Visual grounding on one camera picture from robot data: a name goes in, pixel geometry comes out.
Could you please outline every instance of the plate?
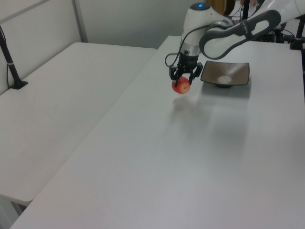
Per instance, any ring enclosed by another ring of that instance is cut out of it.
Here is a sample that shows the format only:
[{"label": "plate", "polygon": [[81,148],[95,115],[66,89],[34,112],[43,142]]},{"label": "plate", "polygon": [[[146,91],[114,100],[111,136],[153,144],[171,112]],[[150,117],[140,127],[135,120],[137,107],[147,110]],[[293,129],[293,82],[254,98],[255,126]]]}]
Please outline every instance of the plate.
[{"label": "plate", "polygon": [[248,84],[249,75],[249,63],[207,61],[200,79],[203,82],[213,83],[222,88],[228,88]]}]

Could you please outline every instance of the white robotic arm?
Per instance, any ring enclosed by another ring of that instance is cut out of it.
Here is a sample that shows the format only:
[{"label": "white robotic arm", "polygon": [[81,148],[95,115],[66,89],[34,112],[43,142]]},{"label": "white robotic arm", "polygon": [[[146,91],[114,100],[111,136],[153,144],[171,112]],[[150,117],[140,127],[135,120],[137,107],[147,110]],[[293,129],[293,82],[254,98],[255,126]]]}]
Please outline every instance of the white robotic arm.
[{"label": "white robotic arm", "polygon": [[198,77],[202,52],[210,59],[220,59],[233,48],[271,31],[276,26],[305,14],[305,0],[265,0],[249,19],[234,25],[227,17],[215,12],[206,3],[196,3],[187,11],[177,66],[170,65],[170,77],[178,82],[183,73],[189,81]]}]

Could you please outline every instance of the white table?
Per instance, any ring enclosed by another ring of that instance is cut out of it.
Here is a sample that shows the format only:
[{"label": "white table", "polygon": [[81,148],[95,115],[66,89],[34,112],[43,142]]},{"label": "white table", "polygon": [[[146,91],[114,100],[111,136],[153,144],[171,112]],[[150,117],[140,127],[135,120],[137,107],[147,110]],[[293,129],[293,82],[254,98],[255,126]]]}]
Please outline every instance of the white table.
[{"label": "white table", "polygon": [[12,229],[304,228],[301,53],[245,43],[221,61],[249,62],[248,86],[196,79],[179,95],[164,65],[179,43],[167,38]]},{"label": "white table", "polygon": [[75,43],[0,96],[0,197],[29,204],[155,49]]}]

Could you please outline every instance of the black cable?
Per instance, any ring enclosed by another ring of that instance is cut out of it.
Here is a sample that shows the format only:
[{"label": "black cable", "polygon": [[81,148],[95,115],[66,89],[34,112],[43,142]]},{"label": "black cable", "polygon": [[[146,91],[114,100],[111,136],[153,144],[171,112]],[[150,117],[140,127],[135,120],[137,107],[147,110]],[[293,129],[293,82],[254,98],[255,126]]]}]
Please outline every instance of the black cable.
[{"label": "black cable", "polygon": [[295,38],[294,34],[288,30],[283,30],[283,31],[287,31],[288,33],[290,33],[291,35],[293,35],[293,37]]},{"label": "black cable", "polygon": [[[6,44],[6,37],[5,37],[5,34],[4,34],[3,29],[2,29],[1,26],[0,26],[0,32],[2,33],[4,41],[5,41],[5,44]],[[6,64],[6,84],[7,84],[8,88],[10,89],[10,84],[9,84],[9,65],[8,64]]]},{"label": "black cable", "polygon": [[10,89],[9,85],[9,65],[6,65],[6,84],[8,85],[8,88]]},{"label": "black cable", "polygon": [[244,6],[242,6],[242,9],[240,10],[239,20],[242,18],[242,11],[244,10]]},{"label": "black cable", "polygon": [[236,13],[235,14],[237,14],[239,11],[240,11],[240,9],[243,7],[243,5],[241,5],[240,7],[239,7],[239,9],[236,11]]},{"label": "black cable", "polygon": [[204,26],[201,26],[201,27],[198,27],[198,28],[196,28],[196,29],[193,29],[193,30],[189,31],[189,32],[186,34],[186,36],[184,37],[184,39],[182,40],[182,42],[181,42],[179,51],[177,52],[177,56],[176,56],[174,62],[173,62],[172,64],[170,64],[170,65],[167,64],[167,61],[166,61],[166,60],[167,60],[167,57],[169,57],[170,55],[175,55],[175,53],[170,53],[170,54],[168,54],[168,55],[165,57],[165,65],[166,65],[167,67],[170,67],[170,66],[173,66],[173,65],[175,64],[175,62],[177,61],[178,56],[179,56],[179,54],[180,54],[181,48],[182,48],[182,46],[183,46],[183,44],[184,44],[184,41],[185,41],[185,39],[187,38],[187,36],[188,36],[190,33],[195,32],[195,31],[197,31],[197,30],[204,29],[204,28],[206,28],[206,27],[208,27],[208,26],[209,26],[209,25],[204,25]]},{"label": "black cable", "polygon": [[4,32],[3,32],[3,30],[2,30],[2,27],[1,27],[1,26],[0,26],[0,31],[1,31],[1,33],[3,34],[4,40],[5,40],[5,43],[6,43],[6,37],[5,37],[5,34],[4,34]]}]

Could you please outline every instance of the red apple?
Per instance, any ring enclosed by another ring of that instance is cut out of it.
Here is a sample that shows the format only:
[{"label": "red apple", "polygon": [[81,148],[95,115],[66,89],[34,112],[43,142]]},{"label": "red apple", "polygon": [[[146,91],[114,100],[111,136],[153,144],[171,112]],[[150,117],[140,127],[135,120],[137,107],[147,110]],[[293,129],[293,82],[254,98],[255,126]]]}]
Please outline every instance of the red apple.
[{"label": "red apple", "polygon": [[178,80],[178,84],[175,87],[175,81],[172,82],[172,88],[175,92],[179,94],[187,93],[190,89],[190,82],[187,78],[181,76]]}]

